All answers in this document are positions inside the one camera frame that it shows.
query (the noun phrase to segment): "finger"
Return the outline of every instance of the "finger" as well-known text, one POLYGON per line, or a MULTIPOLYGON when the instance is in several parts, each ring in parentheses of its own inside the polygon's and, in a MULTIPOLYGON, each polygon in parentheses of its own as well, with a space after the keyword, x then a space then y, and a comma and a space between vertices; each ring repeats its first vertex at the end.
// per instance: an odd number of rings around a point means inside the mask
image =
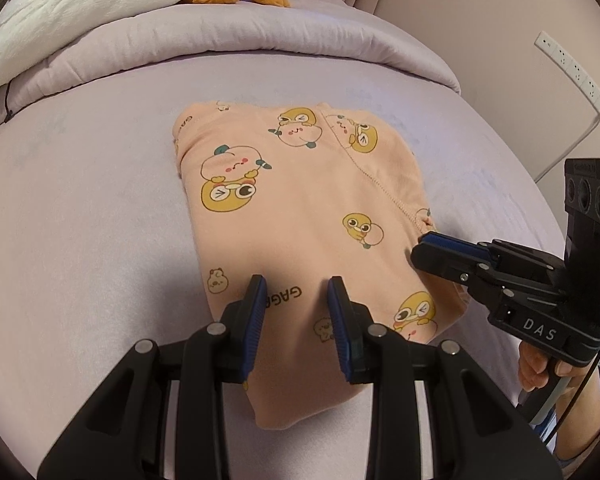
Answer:
POLYGON ((581 375, 581 371, 584 370, 584 373, 587 373, 586 368, 574 368, 569 363, 565 363, 564 361, 560 361, 555 365, 555 374, 558 377, 566 377, 568 375, 581 375))
POLYGON ((535 346, 531 346, 526 341, 522 341, 520 343, 520 355, 523 356, 526 361, 528 361, 529 365, 538 374, 544 372, 549 363, 549 357, 547 354, 535 346))
POLYGON ((520 368, 518 368, 518 380, 520 381, 522 389, 526 392, 530 392, 534 389, 533 385, 526 380, 526 377, 522 374, 520 368))
POLYGON ((542 388, 546 386, 549 381, 549 374, 547 372, 542 372, 541 374, 536 373, 536 371, 531 367, 528 361, 521 358, 518 366, 520 371, 522 372, 523 377, 527 380, 527 382, 533 385, 536 388, 542 388))

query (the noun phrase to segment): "lavender bed sheet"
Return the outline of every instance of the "lavender bed sheet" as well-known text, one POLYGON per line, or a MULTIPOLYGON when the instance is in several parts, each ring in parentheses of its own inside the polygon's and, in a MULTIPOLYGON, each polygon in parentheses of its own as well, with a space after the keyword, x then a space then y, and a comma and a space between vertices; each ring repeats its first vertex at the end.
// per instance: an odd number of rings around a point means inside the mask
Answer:
MULTIPOLYGON (((554 216, 500 137, 453 88, 395 68, 207 53, 35 102, 0 125, 0 434, 32 473, 136 340, 173 342, 211 321, 171 138, 197 100, 369 110, 414 151, 442 232, 562 253, 554 216)), ((442 337, 515 399, 518 342, 488 325, 484 307, 472 302, 442 337)), ((226 387, 234 478, 364 478, 370 399, 367 390, 289 430, 263 431, 242 388, 226 387)))

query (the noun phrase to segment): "screw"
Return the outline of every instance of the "screw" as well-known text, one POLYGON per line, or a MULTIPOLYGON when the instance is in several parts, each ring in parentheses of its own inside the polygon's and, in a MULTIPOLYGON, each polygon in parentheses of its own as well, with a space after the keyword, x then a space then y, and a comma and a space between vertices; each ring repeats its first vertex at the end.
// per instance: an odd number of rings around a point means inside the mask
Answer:
POLYGON ((369 332, 369 335, 373 337, 383 337, 386 335, 386 327, 379 323, 373 323, 373 325, 369 325, 369 328, 366 329, 369 332))
POLYGON ((222 335, 226 332, 226 327, 222 323, 211 323, 206 327, 206 332, 211 335, 222 335))
POLYGON ((446 339, 440 345, 445 354, 456 355, 460 351, 460 345, 452 339, 446 339))
POLYGON ((139 354, 146 354, 147 352, 151 351, 153 347, 154 343, 149 341, 148 339, 141 339, 136 343, 136 346, 134 346, 136 352, 138 352, 139 354))

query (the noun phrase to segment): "bed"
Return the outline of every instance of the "bed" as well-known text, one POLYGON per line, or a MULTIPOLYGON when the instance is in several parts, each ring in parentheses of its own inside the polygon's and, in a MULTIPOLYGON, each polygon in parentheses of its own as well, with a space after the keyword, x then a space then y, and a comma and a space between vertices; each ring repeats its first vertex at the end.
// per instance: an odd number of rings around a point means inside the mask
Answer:
MULTIPOLYGON (((192 102, 369 110, 416 155, 441 232, 562 255, 532 178, 438 56, 340 0, 291 3, 118 20, 0 88, 0 435, 32 474, 135 341, 212 320, 171 137, 192 102)), ((483 306, 442 338, 516 400, 518 341, 483 306)), ((224 391, 235 479, 363 478, 369 389, 285 431, 255 426, 241 386, 224 391)))

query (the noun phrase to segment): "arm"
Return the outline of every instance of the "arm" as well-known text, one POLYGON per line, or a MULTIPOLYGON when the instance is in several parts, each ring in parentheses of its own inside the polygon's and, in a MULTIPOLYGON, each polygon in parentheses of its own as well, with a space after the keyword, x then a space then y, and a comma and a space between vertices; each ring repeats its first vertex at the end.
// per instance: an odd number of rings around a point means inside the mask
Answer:
MULTIPOLYGON (((547 384, 549 380, 546 371, 547 363, 548 357, 543 352, 529 343, 520 343, 518 379, 525 391, 530 392, 534 388, 542 388, 547 384)), ((556 402, 555 411, 558 420, 564 414, 588 370, 589 367, 574 368, 564 362, 558 363, 556 374, 561 377, 570 376, 573 378, 556 402)), ((560 460, 575 458, 586 450, 599 434, 600 377, 597 373, 593 373, 568 417, 558 430, 554 454, 560 460)))

